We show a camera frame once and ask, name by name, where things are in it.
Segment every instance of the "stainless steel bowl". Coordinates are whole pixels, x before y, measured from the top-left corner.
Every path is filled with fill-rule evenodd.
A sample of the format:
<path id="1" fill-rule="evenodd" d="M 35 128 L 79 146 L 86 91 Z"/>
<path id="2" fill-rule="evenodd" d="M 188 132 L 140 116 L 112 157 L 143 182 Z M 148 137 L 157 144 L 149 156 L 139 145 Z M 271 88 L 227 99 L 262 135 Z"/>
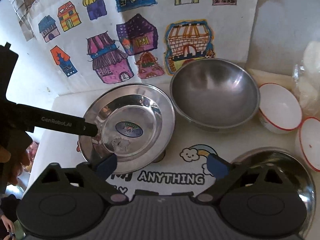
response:
<path id="1" fill-rule="evenodd" d="M 222 59 L 186 64 L 171 79 L 170 93 L 179 114 L 215 131 L 247 122 L 260 103 L 259 88 L 253 78 Z"/>
<path id="2" fill-rule="evenodd" d="M 316 211 L 316 186 L 308 170 L 287 150 L 277 147 L 251 150 L 237 157 L 233 162 L 242 162 L 251 168 L 273 164 L 287 176 L 307 208 L 307 217 L 299 232 L 299 235 L 304 239 Z"/>
<path id="3" fill-rule="evenodd" d="M 128 84 L 99 97 L 84 115 L 95 123 L 98 134 L 79 136 L 80 150 L 95 162 L 117 155 L 115 174 L 139 170 L 165 150 L 173 133 L 175 114 L 168 96 L 148 84 Z"/>

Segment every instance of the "white bowl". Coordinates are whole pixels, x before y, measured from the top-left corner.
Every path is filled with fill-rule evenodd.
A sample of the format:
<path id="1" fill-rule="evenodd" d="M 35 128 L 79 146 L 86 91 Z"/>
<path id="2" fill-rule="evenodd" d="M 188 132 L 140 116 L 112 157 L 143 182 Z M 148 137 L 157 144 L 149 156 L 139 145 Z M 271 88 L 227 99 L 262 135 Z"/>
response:
<path id="1" fill-rule="evenodd" d="M 295 151 L 314 171 L 320 172 L 320 121 L 304 120 L 296 136 Z"/>
<path id="2" fill-rule="evenodd" d="M 259 120 L 271 132 L 289 133 L 301 123 L 301 107 L 289 90 L 266 83 L 260 86 Z"/>

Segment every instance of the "oval sticker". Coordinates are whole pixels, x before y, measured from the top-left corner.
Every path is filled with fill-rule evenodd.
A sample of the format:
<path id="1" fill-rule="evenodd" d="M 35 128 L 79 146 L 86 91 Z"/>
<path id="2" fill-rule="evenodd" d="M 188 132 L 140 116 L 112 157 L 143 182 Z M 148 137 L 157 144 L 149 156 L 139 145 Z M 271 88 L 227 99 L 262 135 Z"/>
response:
<path id="1" fill-rule="evenodd" d="M 116 124 L 116 130 L 118 133 L 130 137 L 130 138 L 137 138 L 143 134 L 143 130 L 140 126 L 133 122 L 119 122 Z"/>

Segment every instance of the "red rim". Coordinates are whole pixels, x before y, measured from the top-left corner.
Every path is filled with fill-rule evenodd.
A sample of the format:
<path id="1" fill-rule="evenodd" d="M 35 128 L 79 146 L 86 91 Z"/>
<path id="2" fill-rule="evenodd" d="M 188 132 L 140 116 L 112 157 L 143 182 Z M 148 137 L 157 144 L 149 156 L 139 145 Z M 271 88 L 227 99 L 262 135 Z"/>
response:
<path id="1" fill-rule="evenodd" d="M 301 142 L 301 130 L 302 130 L 302 126 L 303 126 L 304 122 L 305 122 L 306 120 L 308 120 L 308 119 L 316 119 L 318 122 L 320 122 L 320 120 L 317 119 L 317 118 L 315 118 L 315 117 L 308 117 L 308 118 L 306 118 L 306 119 L 301 123 L 301 127 L 299 128 L 299 144 L 300 144 L 300 148 L 301 148 L 301 150 L 302 150 L 303 156 L 304 156 L 304 158 L 306 159 L 307 163 L 310 165 L 310 167 L 311 167 L 314 171 L 320 172 L 320 170 L 318 170 L 316 167 L 314 167 L 314 166 L 310 163 L 310 161 L 308 160 L 306 154 L 304 153 L 303 146 L 302 146 L 302 142 Z"/>
<path id="2" fill-rule="evenodd" d="M 274 85 L 277 85 L 277 86 L 279 86 L 279 87 L 282 87 L 282 88 L 286 89 L 285 87 L 280 86 L 279 84 L 269 82 L 269 83 L 264 83 L 264 84 L 262 84 L 262 85 L 259 87 L 259 90 L 260 90 L 260 88 L 261 88 L 263 85 L 267 85 L 267 84 L 274 84 Z M 280 129 L 280 130 L 283 130 L 283 131 L 293 131 L 293 130 L 297 129 L 297 128 L 301 125 L 301 122 L 302 122 L 302 110 L 301 110 L 300 105 L 299 105 L 299 108 L 300 108 L 300 112 L 301 112 L 301 121 L 300 121 L 300 123 L 299 123 L 295 128 L 292 128 L 292 129 L 286 129 L 286 128 L 282 128 L 282 127 L 276 125 L 275 123 L 271 122 L 271 121 L 268 119 L 268 117 L 266 117 L 266 115 L 262 112 L 262 110 L 261 110 L 260 107 L 259 107 L 259 111 L 260 111 L 260 113 L 263 115 L 263 117 L 264 117 L 269 123 L 271 123 L 274 127 L 278 128 L 278 129 Z"/>

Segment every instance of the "cloud illustration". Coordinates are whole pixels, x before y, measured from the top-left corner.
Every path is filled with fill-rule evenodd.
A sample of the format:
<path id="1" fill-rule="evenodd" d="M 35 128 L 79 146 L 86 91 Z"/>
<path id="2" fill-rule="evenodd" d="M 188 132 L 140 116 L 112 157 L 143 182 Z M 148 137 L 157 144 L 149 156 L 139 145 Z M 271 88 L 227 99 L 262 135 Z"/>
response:
<path id="1" fill-rule="evenodd" d="M 214 176 L 208 171 L 208 168 L 207 168 L 207 164 L 206 164 L 206 163 L 202 164 L 201 167 L 202 167 L 202 171 L 203 171 L 203 174 L 204 174 L 204 175 L 210 175 L 210 176 L 214 177 Z"/>
<path id="2" fill-rule="evenodd" d="M 192 161 L 197 161 L 200 158 L 200 156 L 197 154 L 196 149 L 188 148 L 183 149 L 183 151 L 180 153 L 180 156 L 188 163 Z"/>

